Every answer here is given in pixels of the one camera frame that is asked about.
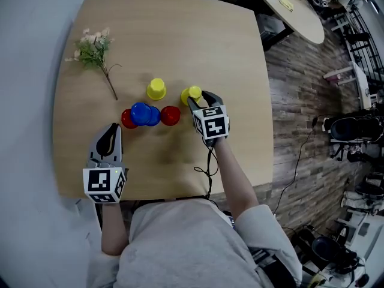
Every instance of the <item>light wood tabletop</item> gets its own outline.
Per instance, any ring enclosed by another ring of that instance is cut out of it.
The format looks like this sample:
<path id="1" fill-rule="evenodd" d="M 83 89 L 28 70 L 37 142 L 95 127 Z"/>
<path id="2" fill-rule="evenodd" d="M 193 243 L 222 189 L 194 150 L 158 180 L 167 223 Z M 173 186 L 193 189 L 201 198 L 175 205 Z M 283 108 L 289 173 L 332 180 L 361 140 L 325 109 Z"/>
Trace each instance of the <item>light wood tabletop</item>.
<path id="1" fill-rule="evenodd" d="M 289 0 L 293 4 L 293 11 L 284 7 L 279 0 L 264 0 L 265 3 L 292 30 L 314 44 L 324 41 L 323 25 L 307 0 Z"/>
<path id="2" fill-rule="evenodd" d="M 82 31 L 110 28 L 115 41 L 106 54 L 119 100 L 98 70 L 73 55 Z M 167 95 L 146 96 L 151 79 L 162 78 Z M 130 169 L 123 200 L 171 199 L 206 194 L 208 150 L 193 127 L 182 90 L 198 85 L 218 94 L 230 118 L 228 141 L 253 185 L 272 181 L 273 133 L 269 82 L 252 11 L 215 0 L 85 0 L 63 54 L 55 94 L 53 153 L 59 193 L 85 197 L 82 169 L 92 138 L 135 102 L 178 106 L 181 120 L 169 127 L 122 126 L 123 161 Z M 216 168 L 211 161 L 211 172 Z M 223 191 L 220 174 L 213 193 Z"/>

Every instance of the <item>white marker cube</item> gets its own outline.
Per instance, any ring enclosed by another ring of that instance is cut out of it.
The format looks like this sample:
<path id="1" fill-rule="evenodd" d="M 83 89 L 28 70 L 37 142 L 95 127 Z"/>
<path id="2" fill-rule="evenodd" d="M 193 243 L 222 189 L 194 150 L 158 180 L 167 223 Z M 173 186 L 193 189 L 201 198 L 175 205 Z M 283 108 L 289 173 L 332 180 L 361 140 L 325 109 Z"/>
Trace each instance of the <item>white marker cube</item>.
<path id="1" fill-rule="evenodd" d="M 229 118 L 224 105 L 195 110 L 192 113 L 195 128 L 205 140 L 228 135 Z"/>
<path id="2" fill-rule="evenodd" d="M 95 203 L 118 203 L 126 180 L 121 167 L 83 169 L 84 193 Z"/>

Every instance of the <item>wooden floor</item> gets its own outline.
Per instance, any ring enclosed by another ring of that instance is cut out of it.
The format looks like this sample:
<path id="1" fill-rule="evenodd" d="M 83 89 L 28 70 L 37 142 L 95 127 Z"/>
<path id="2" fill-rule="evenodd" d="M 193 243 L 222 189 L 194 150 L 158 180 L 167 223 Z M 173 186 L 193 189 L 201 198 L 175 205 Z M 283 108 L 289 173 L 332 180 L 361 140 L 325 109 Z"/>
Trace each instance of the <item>wooden floor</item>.
<path id="1" fill-rule="evenodd" d="M 322 76 L 348 66 L 349 56 L 338 37 L 325 29 L 325 41 L 313 45 L 292 34 L 265 53 L 268 68 L 274 125 L 273 182 L 255 187 L 261 203 L 277 206 L 283 188 L 293 179 L 300 145 L 311 132 L 315 116 L 347 113 L 358 109 L 354 84 L 330 84 Z M 326 232 L 342 212 L 340 201 L 347 186 L 362 177 L 362 166 L 332 160 L 329 138 L 319 121 L 302 149 L 295 183 L 283 194 L 277 219 L 283 227 L 300 228 L 312 224 Z M 225 196 L 212 198 L 227 209 Z"/>

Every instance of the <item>flower stem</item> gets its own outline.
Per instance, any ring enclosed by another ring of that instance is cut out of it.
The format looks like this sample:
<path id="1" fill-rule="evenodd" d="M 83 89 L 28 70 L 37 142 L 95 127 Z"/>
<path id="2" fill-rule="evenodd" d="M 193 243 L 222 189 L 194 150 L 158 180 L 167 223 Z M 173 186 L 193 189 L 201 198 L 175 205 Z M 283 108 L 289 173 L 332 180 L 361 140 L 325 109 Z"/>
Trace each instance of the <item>flower stem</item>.
<path id="1" fill-rule="evenodd" d="M 117 100 L 118 96 L 116 95 L 116 92 L 115 92 L 115 89 L 113 88 L 112 82 L 109 79 L 109 73 L 108 73 L 107 69 L 105 67 L 100 67 L 100 68 L 103 71 L 105 77 L 107 78 L 109 86 L 112 89 L 113 95 L 115 96 L 115 99 Z"/>

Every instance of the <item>gray t-shirt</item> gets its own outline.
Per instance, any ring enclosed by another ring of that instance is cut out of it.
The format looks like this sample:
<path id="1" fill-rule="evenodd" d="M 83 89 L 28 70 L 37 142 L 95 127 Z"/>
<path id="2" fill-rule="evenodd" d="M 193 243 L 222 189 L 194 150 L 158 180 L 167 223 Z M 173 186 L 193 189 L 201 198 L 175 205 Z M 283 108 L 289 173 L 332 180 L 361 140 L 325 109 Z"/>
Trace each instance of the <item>gray t-shirt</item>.
<path id="1" fill-rule="evenodd" d="M 204 199 L 151 203 L 134 213 L 129 241 L 121 256 L 92 257 L 87 287 L 273 287 L 248 247 L 275 252 L 297 282 L 302 278 L 297 255 L 266 205 L 244 211 L 233 229 Z"/>

